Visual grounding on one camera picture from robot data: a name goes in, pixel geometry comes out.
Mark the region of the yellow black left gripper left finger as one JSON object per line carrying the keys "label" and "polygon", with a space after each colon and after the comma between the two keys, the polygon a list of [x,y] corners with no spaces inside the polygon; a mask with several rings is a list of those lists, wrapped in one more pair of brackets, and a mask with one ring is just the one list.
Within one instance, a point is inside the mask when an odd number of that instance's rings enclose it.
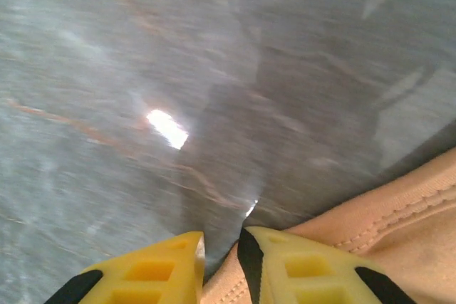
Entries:
{"label": "yellow black left gripper left finger", "polygon": [[201,302],[204,234],[191,231],[87,267],[47,303]]}

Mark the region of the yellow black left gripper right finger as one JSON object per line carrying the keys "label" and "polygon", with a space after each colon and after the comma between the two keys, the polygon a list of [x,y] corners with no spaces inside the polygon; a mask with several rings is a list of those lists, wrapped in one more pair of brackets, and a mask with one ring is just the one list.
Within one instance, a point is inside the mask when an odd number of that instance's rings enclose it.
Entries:
{"label": "yellow black left gripper right finger", "polygon": [[243,228],[237,258],[253,303],[413,303],[374,263],[260,226]]}

